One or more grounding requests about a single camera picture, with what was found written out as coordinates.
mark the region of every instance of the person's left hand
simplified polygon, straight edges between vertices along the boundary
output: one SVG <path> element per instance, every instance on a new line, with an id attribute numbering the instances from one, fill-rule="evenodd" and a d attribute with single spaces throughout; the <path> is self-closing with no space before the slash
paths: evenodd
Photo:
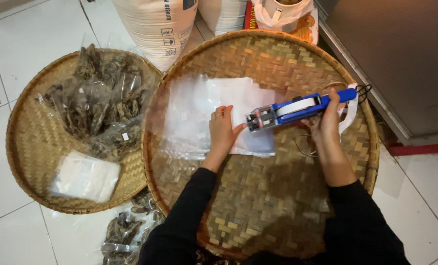
<path id="1" fill-rule="evenodd" d="M 211 134 L 211 151 L 203 162 L 203 167 L 217 172 L 226 158 L 239 133 L 247 127 L 245 123 L 232 129 L 232 105 L 220 106 L 211 113 L 209 131 Z"/>

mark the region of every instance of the price labeler gun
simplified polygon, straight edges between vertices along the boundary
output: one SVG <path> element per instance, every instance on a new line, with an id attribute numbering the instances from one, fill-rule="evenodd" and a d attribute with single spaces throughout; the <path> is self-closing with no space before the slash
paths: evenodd
<path id="1" fill-rule="evenodd" d="M 340 103 L 355 99 L 357 91 L 348 88 L 337 92 L 340 95 Z M 329 105 L 329 95 L 320 96 L 319 93 L 307 96 L 299 96 L 293 100 L 256 108 L 246 114 L 247 126 L 250 132 L 271 129 L 283 124 L 292 123 L 300 119 L 309 118 L 324 110 Z"/>

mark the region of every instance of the stack of plastic bags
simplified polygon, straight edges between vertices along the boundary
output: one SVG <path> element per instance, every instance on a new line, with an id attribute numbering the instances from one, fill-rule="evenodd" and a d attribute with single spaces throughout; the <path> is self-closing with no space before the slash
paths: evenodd
<path id="1" fill-rule="evenodd" d="M 62 157 L 50 188 L 52 196 L 109 201 L 121 166 L 87 156 L 75 150 Z"/>
<path id="2" fill-rule="evenodd" d="M 164 151 L 171 157 L 204 160 L 210 150 L 209 121 L 221 105 L 232 108 L 233 127 L 246 123 L 246 114 L 275 103 L 275 91 L 261 89 L 251 78 L 208 79 L 206 75 L 181 77 L 171 82 L 163 132 Z M 275 155 L 273 131 L 243 130 L 231 154 Z"/>

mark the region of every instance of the woven bamboo tray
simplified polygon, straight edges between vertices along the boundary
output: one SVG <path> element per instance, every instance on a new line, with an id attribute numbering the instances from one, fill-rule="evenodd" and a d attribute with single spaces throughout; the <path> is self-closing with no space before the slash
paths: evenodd
<path id="1" fill-rule="evenodd" d="M 242 30 L 213 38 L 174 64 L 157 90 L 147 116 L 152 132 L 144 138 L 147 185 L 165 215 L 169 213 L 199 162 L 169 159 L 159 149 L 171 80 L 184 74 L 210 78 L 251 77 L 290 100 L 328 91 L 328 83 L 355 82 L 346 69 L 320 48 L 289 34 Z M 218 188 L 204 214 L 199 243 L 216 255 L 244 259 L 259 250 L 306 258 L 324 250 L 325 220 L 332 216 L 327 188 L 308 133 L 288 126 L 275 130 L 276 156 L 229 156 Z M 369 105 L 358 108 L 341 146 L 364 187 L 373 191 L 379 149 Z"/>
<path id="2" fill-rule="evenodd" d="M 112 49 L 96 51 L 105 59 L 125 52 Z M 134 63 L 144 70 L 144 75 L 156 76 L 157 84 L 162 76 L 160 71 L 142 57 L 131 55 Z M 77 63 L 78 52 L 67 54 L 42 69 L 29 82 L 9 118 L 6 155 L 16 182 L 35 201 L 63 213 L 89 214 L 127 201 L 145 188 L 146 181 L 143 151 L 140 149 L 120 162 L 122 172 L 109 202 L 95 203 L 87 199 L 49 196 L 48 187 L 60 158 L 72 149 L 84 152 L 85 147 L 63 129 L 62 122 L 51 115 L 50 108 L 36 99 L 38 93 L 44 94 L 57 78 L 70 76 Z"/>

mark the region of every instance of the black shirt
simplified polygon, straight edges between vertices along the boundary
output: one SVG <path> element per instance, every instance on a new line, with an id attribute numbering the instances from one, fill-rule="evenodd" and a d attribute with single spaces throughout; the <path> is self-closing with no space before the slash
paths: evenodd
<path id="1" fill-rule="evenodd" d="M 140 265 L 195 265 L 199 246 L 196 232 L 211 193 L 216 173 L 199 168 L 171 209 L 165 223 L 149 235 L 140 252 Z M 270 252 L 252 255 L 244 265 L 287 264 L 409 264 L 404 246 L 384 220 L 360 181 L 329 187 L 335 217 L 326 222 L 326 251 L 308 261 Z"/>

